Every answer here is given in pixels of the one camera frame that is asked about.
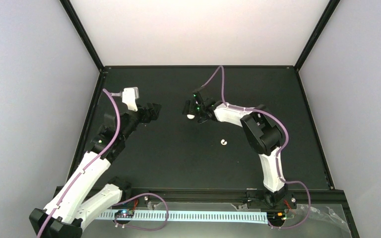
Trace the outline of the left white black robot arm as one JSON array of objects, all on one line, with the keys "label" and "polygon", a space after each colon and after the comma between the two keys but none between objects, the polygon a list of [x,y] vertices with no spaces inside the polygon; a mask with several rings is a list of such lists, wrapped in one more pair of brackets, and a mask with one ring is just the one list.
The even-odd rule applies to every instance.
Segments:
[{"label": "left white black robot arm", "polygon": [[79,238],[85,228],[106,209],[131,198],[131,184],[113,177],[92,197],[87,195],[99,177],[114,163],[126,140],[142,123],[157,120],[162,106],[148,103],[126,110],[119,117],[105,113],[76,171],[43,209],[35,208],[30,223],[40,238]]}]

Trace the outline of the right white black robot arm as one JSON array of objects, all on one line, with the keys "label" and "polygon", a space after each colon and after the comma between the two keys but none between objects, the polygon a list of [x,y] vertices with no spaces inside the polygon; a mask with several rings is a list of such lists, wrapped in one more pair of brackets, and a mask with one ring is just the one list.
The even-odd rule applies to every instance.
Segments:
[{"label": "right white black robot arm", "polygon": [[230,123],[243,129],[250,147],[258,154],[263,172],[263,202],[277,207],[287,192],[282,171],[281,151],[288,143],[288,132],[264,105],[244,108],[216,101],[202,94],[202,88],[186,100],[183,115],[198,123],[208,120]]}]

